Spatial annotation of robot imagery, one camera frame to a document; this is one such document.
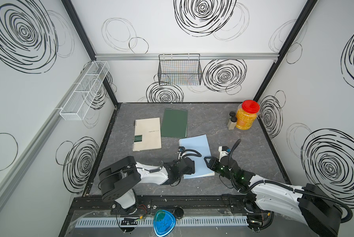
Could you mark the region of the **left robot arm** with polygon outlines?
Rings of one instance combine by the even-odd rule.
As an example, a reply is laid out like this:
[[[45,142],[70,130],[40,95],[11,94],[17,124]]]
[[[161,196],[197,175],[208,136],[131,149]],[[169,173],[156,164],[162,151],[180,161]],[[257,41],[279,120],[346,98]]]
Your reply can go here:
[[[184,175],[195,173],[195,161],[183,157],[161,166],[149,166],[136,162],[133,156],[127,156],[105,168],[99,173],[98,188],[102,201],[116,202],[121,208],[128,209],[137,204],[134,187],[137,184],[152,183],[172,185]]]

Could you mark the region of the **light blue spiral notebook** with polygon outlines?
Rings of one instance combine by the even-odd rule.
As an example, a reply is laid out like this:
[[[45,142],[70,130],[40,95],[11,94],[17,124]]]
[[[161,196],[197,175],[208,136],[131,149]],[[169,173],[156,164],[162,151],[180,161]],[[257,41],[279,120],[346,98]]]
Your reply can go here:
[[[184,179],[210,177],[215,175],[215,172],[207,167],[204,160],[205,157],[211,156],[207,135],[180,139],[179,145],[185,147],[187,150],[195,150],[202,155],[201,157],[189,157],[195,163],[195,172],[191,175],[185,174]]]

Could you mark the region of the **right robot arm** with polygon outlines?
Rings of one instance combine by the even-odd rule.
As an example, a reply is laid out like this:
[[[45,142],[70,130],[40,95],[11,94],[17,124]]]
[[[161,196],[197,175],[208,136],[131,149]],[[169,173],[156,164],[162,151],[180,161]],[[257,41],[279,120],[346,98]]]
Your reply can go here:
[[[338,236],[340,225],[353,218],[351,208],[313,184],[302,187],[268,180],[241,169],[227,157],[205,157],[204,161],[210,170],[232,182],[243,198],[240,206],[249,213],[279,213],[321,237]]]

